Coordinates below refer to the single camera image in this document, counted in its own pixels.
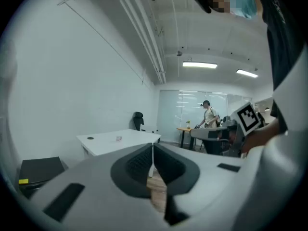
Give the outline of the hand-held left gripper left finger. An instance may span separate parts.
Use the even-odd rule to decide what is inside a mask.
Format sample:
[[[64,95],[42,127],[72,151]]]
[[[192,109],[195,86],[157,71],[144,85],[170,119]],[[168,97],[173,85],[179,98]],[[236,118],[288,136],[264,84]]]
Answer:
[[[47,231],[166,230],[146,186],[151,165],[150,143],[84,160],[31,197],[33,214]]]

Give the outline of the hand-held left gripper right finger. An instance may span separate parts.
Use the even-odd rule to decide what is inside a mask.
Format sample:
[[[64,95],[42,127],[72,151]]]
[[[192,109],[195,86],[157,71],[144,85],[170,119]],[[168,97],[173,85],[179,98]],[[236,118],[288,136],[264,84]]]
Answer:
[[[246,189],[239,158],[154,145],[154,164],[167,187],[163,225],[156,231],[244,231],[237,223]]]

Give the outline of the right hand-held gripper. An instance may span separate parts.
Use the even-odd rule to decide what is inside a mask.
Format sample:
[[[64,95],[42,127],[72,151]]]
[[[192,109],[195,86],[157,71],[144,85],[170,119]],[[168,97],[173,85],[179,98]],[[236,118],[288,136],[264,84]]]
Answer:
[[[223,119],[222,127],[191,129],[190,136],[203,141],[228,141],[229,156],[241,157],[246,137],[260,125],[252,104],[247,102]]]

